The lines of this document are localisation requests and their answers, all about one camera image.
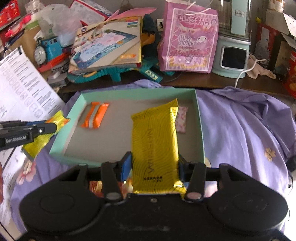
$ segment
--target teal plastic toy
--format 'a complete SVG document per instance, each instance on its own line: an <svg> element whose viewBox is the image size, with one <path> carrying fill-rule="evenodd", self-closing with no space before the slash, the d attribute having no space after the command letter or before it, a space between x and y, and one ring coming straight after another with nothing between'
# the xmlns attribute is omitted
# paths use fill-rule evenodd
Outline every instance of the teal plastic toy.
<svg viewBox="0 0 296 241"><path fill-rule="evenodd" d="M118 68L118 67L111 67L111 68L105 68L100 71L95 71L92 73L88 73L85 75L73 75L73 74L67 74L67 77L69 81L73 83L85 83L92 80L95 80L96 78L100 78L104 75L110 75L113 82L120 82L121 76L120 74L123 72L136 70L139 71L141 74L143 74L146 78L155 81L159 83L163 78L153 72L151 70L152 67L155 67L159 70L159 63L158 59L155 57L147 57L142 59L142 67L140 68ZM162 72L165 75L172 76L175 72L174 71L166 71Z"/></svg>

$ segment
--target wooden table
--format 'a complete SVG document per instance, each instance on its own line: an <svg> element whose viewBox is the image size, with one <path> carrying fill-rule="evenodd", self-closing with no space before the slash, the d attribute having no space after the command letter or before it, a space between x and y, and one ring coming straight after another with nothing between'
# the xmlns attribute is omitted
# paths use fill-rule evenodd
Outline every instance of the wooden table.
<svg viewBox="0 0 296 241"><path fill-rule="evenodd" d="M114 85L129 84L136 80L143 79L144 77L137 71L129 71L122 73L121 78L121 82L112 82L110 76L103 76L96 80L82 84L69 83L67 86L60 89L60 93L69 93L88 89L106 88ZM199 74L191 72L177 72L172 77L165 76L160 82L160 84L163 86L173 86L176 88L210 89L221 89L226 86L234 86L234 83L235 79L222 77L214 73ZM288 92L279 80L273 80L266 76L259 76L255 80L245 77L239 80L237 87L245 90L267 93L270 95L289 96Z"/></svg>

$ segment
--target green box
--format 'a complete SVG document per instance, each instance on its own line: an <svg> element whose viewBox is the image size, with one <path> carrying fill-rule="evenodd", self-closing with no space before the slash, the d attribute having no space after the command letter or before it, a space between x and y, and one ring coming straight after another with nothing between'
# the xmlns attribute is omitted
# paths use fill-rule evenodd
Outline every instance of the green box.
<svg viewBox="0 0 296 241"><path fill-rule="evenodd" d="M58 133L50 154L66 164L86 163L100 166L119 161L131 150L131 115L177 98L188 106L186 133L177 133L179 153L190 162L204 163L200 113L194 89L131 89L82 93L72 107L70 122ZM109 108L98 129L80 127L91 102L108 102Z"/></svg>

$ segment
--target purple cloth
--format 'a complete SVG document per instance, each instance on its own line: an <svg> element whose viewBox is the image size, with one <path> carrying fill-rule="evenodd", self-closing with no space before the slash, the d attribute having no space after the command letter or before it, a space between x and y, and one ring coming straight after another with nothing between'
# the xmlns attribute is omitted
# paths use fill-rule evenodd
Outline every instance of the purple cloth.
<svg viewBox="0 0 296 241"><path fill-rule="evenodd" d="M131 88L161 88L161 85L139 80L129 85L95 91ZM296 125L290 108L269 95L233 87L213 91L196 90L196 93L205 156L212 167L229 163L284 195L288 188L285 160L296 154ZM65 114L68 114L78 97L79 93L76 93L66 104L63 110ZM25 228L18 211L20 201L69 168L49 155L53 141L54 138L37 156L37 174L32 182L16 185L13 191L12 218L22 233Z"/></svg>

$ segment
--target yellow crumpled wrapper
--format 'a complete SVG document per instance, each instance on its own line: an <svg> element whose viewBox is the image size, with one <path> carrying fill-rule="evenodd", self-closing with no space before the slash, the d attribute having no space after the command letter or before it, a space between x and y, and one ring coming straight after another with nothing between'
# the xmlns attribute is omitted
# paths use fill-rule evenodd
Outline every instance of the yellow crumpled wrapper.
<svg viewBox="0 0 296 241"><path fill-rule="evenodd" d="M22 150L27 155L30 160L34 160L38 153L43 147L49 142L50 138L57 134L62 127L67 124L70 119L67 119L63 116L63 112L58 111L53 117L47 120L45 123L55 123L57 125L57 131L51 134L45 134L37 136L34 139L34 142L23 145Z"/></svg>
<svg viewBox="0 0 296 241"><path fill-rule="evenodd" d="M132 115L133 192L186 192L179 179L177 99Z"/></svg>

